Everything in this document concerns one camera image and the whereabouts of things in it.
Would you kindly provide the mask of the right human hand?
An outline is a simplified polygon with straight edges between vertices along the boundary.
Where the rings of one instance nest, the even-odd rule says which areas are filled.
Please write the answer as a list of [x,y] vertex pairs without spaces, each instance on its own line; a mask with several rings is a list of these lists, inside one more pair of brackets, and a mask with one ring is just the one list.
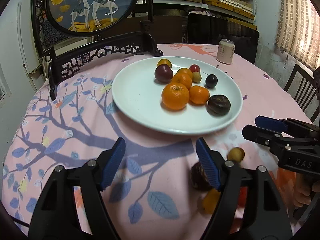
[[304,177],[300,173],[296,173],[296,182],[293,190],[293,203],[296,207],[302,207],[303,205],[309,205],[311,203],[311,187],[305,183]]

